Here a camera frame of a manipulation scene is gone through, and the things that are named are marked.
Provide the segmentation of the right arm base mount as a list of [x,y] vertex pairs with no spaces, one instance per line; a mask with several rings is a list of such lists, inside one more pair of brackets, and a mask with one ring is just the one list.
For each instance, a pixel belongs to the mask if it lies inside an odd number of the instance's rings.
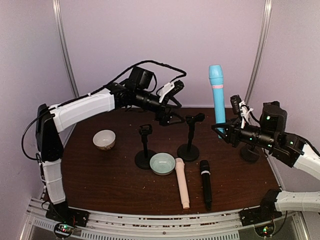
[[267,207],[245,207],[239,213],[239,218],[243,227],[253,225],[258,237],[272,238],[276,233],[275,220],[282,217],[280,211]]

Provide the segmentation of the blue toy microphone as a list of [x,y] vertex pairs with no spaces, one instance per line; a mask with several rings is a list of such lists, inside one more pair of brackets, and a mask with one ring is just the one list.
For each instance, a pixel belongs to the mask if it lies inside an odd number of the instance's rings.
[[226,122],[225,98],[224,98],[224,75],[222,67],[210,65],[208,77],[212,88],[213,105],[215,112],[215,123],[224,124]]

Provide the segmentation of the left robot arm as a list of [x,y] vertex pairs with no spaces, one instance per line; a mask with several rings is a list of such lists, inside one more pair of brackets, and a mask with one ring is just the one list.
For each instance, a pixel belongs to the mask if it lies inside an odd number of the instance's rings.
[[60,218],[67,219],[70,209],[63,188],[61,161],[64,147],[59,134],[68,127],[95,115],[120,108],[135,106],[155,113],[161,126],[172,125],[173,109],[181,108],[175,94],[184,87],[180,80],[187,74],[174,68],[180,75],[160,88],[159,93],[147,91],[154,73],[138,67],[129,67],[129,77],[120,83],[111,80],[101,88],[78,98],[47,106],[37,110],[36,120],[36,161],[43,170],[43,180],[51,204],[50,210]]

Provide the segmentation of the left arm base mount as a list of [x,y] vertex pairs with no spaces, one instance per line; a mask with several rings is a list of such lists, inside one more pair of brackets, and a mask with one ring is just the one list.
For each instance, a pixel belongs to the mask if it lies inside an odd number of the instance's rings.
[[49,206],[45,217],[54,220],[53,233],[58,239],[69,238],[78,227],[86,227],[89,220],[89,212],[68,208],[65,213],[59,213],[53,206]]

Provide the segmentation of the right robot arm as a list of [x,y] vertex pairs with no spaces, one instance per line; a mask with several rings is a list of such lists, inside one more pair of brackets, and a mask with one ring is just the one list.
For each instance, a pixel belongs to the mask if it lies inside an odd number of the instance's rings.
[[[286,132],[286,122],[287,112],[280,107],[278,101],[273,101],[263,103],[259,126],[248,123],[242,125],[240,118],[235,118],[226,123],[216,123],[211,128],[234,148],[240,142],[260,147],[290,168],[319,179],[320,153],[304,137]],[[269,190],[261,200],[260,207],[268,212],[319,212],[320,194]]]

